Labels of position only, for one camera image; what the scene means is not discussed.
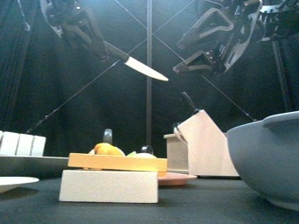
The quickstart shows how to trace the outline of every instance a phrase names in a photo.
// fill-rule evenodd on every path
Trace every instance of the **gray bowl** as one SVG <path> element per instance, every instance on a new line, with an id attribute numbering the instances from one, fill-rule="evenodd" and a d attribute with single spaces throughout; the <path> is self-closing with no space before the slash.
<path id="1" fill-rule="evenodd" d="M 271 115 L 227 133 L 247 185 L 276 206 L 299 211 L 299 112 Z"/>

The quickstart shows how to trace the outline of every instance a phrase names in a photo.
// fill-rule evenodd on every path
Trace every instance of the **plate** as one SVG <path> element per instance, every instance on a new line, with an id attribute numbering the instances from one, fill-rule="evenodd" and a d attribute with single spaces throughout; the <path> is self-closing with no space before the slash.
<path id="1" fill-rule="evenodd" d="M 0 156 L 0 177 L 60 177 L 68 161 L 67 157 Z"/>
<path id="2" fill-rule="evenodd" d="M 0 177 L 0 193 L 4 193 L 17 186 L 37 182 L 37 178 L 28 177 Z"/>
<path id="3" fill-rule="evenodd" d="M 167 172 L 166 176 L 159 177 L 159 186 L 184 186 L 191 179 L 196 179 L 198 176 L 192 176 L 183 173 Z"/>

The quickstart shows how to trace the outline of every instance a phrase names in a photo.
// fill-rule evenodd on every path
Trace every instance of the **knife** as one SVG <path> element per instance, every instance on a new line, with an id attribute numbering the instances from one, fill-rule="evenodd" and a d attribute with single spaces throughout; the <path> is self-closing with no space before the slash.
<path id="1" fill-rule="evenodd" d="M 127 53 L 124 53 L 120 49 L 118 49 L 114 45 L 111 45 L 107 41 L 104 41 L 107 46 L 107 51 L 119 59 L 124 61 L 124 64 L 134 68 L 139 73 L 160 80 L 168 81 L 168 79 L 158 73 L 150 66 L 143 64 L 139 60 L 132 58 Z"/>

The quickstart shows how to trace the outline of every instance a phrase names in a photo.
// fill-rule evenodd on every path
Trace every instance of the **knife block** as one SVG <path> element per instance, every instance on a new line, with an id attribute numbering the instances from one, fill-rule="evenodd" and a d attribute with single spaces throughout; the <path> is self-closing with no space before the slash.
<path id="1" fill-rule="evenodd" d="M 188 148 L 191 175 L 239 176 L 230 158 L 226 135 L 204 110 L 200 110 L 174 129 L 174 134 Z"/>

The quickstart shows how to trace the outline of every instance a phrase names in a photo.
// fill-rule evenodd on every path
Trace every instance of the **lemon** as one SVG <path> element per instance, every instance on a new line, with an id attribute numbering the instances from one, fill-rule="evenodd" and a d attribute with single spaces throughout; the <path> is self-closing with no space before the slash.
<path id="1" fill-rule="evenodd" d="M 123 157 L 126 153 L 110 143 L 99 143 L 94 148 L 95 154 Z"/>

